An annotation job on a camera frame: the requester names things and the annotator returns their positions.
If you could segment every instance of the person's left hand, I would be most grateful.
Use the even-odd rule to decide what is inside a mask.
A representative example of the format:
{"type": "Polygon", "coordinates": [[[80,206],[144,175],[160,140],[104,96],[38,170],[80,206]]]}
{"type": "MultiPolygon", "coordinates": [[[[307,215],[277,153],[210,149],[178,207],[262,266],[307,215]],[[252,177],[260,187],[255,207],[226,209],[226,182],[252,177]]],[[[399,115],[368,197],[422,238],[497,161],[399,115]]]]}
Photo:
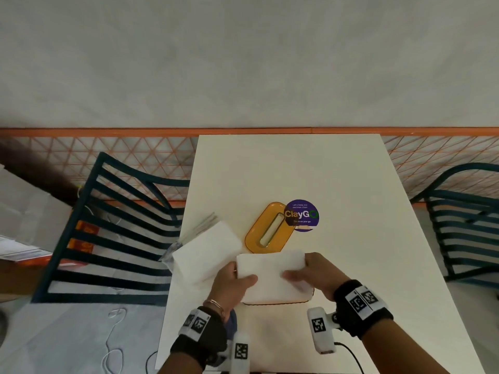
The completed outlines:
{"type": "Polygon", "coordinates": [[[232,261],[216,274],[208,299],[213,299],[222,306],[227,321],[231,310],[239,304],[246,290],[257,281],[258,277],[254,274],[238,279],[235,275],[235,261],[232,261]]]}

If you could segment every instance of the forearm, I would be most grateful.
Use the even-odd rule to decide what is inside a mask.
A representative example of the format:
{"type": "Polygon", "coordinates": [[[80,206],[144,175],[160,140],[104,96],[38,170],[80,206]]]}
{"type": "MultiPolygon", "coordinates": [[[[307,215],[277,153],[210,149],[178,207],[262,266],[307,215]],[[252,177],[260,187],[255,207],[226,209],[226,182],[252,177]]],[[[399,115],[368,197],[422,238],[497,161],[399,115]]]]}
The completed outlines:
{"type": "Polygon", "coordinates": [[[172,353],[158,374],[201,374],[203,370],[199,363],[185,353],[172,353]]]}
{"type": "Polygon", "coordinates": [[[381,374],[449,374],[393,320],[381,320],[362,337],[381,374]]]}

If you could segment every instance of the hand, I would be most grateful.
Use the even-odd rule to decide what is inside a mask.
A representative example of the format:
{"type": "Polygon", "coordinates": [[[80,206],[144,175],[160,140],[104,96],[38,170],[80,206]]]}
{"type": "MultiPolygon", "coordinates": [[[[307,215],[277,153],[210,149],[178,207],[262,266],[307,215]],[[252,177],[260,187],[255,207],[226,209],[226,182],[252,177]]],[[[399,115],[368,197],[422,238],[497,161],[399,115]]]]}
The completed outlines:
{"type": "MultiPolygon", "coordinates": [[[[225,312],[225,321],[227,321],[231,310],[239,304],[246,290],[257,281],[258,277],[254,274],[238,279],[235,275],[235,261],[232,261],[216,274],[208,299],[213,299],[222,306],[225,312]]],[[[216,306],[210,308],[220,311],[216,306]]]]}
{"type": "Polygon", "coordinates": [[[305,281],[321,290],[330,301],[334,301],[333,294],[336,289],[350,280],[320,253],[305,253],[305,264],[301,270],[286,270],[283,278],[291,282],[305,281]]]}

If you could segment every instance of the tabletop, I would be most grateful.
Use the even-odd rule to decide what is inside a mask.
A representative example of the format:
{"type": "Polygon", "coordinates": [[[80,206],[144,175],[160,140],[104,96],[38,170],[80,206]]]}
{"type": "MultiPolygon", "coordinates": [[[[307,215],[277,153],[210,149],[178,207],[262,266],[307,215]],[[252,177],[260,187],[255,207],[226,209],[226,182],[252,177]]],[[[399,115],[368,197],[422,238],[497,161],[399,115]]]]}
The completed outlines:
{"type": "MultiPolygon", "coordinates": [[[[244,240],[271,202],[302,199],[318,225],[295,231],[284,250],[321,252],[383,298],[396,322],[452,374],[483,373],[408,197],[379,135],[201,136],[182,233],[211,212],[244,240]]],[[[156,360],[160,368],[191,309],[209,293],[174,270],[156,360]]],[[[251,371],[358,373],[342,347],[320,355],[306,310],[335,305],[316,291],[303,304],[238,305],[238,329],[251,338],[251,371]]],[[[366,373],[378,372],[358,339],[335,330],[366,373]]]]}

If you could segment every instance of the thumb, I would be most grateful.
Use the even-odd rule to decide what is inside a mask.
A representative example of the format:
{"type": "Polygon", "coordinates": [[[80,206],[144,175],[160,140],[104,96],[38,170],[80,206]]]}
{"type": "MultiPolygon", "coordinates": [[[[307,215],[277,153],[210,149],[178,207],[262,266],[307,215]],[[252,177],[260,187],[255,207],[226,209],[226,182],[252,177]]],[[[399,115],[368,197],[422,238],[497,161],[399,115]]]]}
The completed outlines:
{"type": "Polygon", "coordinates": [[[252,274],[250,276],[238,279],[238,282],[241,283],[246,289],[252,287],[258,281],[258,276],[256,274],[252,274]]]}
{"type": "Polygon", "coordinates": [[[291,282],[306,281],[308,277],[308,267],[300,270],[285,270],[282,277],[291,282]]]}

